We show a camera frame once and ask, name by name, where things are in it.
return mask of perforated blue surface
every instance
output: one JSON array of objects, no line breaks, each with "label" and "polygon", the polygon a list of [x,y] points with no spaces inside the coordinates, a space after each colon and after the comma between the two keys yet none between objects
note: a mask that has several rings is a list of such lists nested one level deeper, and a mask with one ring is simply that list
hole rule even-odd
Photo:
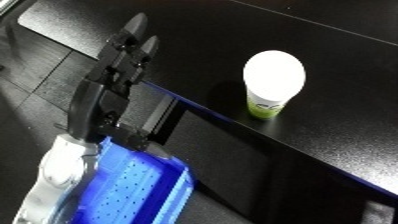
[{"label": "perforated blue surface", "polygon": [[194,180],[187,166],[103,143],[96,176],[84,192],[74,224],[174,223]]}]

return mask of white paper cup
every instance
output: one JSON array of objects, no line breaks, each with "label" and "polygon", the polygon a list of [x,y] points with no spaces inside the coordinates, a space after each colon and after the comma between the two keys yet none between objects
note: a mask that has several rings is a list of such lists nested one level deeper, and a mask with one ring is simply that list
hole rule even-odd
[{"label": "white paper cup", "polygon": [[276,116],[304,86],[305,70],[294,56],[282,51],[254,55],[243,69],[250,113],[260,119]]}]

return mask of dark floor tile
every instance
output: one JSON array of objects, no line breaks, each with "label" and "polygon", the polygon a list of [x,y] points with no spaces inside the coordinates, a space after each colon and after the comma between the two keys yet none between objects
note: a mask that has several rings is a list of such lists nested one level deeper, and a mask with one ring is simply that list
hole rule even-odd
[{"label": "dark floor tile", "polygon": [[32,92],[70,50],[33,33],[15,21],[0,27],[2,78]]},{"label": "dark floor tile", "polygon": [[[76,87],[94,64],[94,60],[73,52],[40,85],[35,93],[67,111]],[[143,83],[133,86],[130,104],[121,121],[129,125],[142,126],[162,97],[163,93]]]},{"label": "dark floor tile", "polygon": [[79,82],[95,63],[93,59],[72,52],[39,86],[35,94],[67,111]]},{"label": "dark floor tile", "polygon": [[0,127],[0,220],[11,223],[37,176],[37,166],[63,131],[65,113],[31,95]]},{"label": "dark floor tile", "polygon": [[0,126],[28,96],[26,91],[0,78]]}]

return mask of paper cup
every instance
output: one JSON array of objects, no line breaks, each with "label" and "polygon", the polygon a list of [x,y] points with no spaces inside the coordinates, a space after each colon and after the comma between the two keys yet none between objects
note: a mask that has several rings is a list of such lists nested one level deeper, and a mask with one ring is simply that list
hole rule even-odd
[{"label": "paper cup", "polygon": [[254,55],[243,69],[250,113],[260,119],[276,116],[303,88],[305,70],[294,56],[282,51]]}]

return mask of black surface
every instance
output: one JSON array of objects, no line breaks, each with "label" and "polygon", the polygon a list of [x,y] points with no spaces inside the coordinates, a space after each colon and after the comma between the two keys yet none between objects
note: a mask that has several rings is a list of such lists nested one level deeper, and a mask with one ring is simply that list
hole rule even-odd
[{"label": "black surface", "polygon": [[[95,56],[140,11],[161,39],[148,81],[398,194],[395,45],[228,1],[42,0],[20,23]],[[261,122],[246,111],[242,67],[269,49],[298,57],[308,78],[280,116]]]},{"label": "black surface", "polygon": [[397,2],[355,0],[241,0],[264,10],[283,13],[308,22],[330,26],[367,38],[398,43]]},{"label": "black surface", "polygon": [[254,223],[391,224],[394,217],[392,198],[198,111],[184,114],[166,148],[207,187],[197,190]]}]

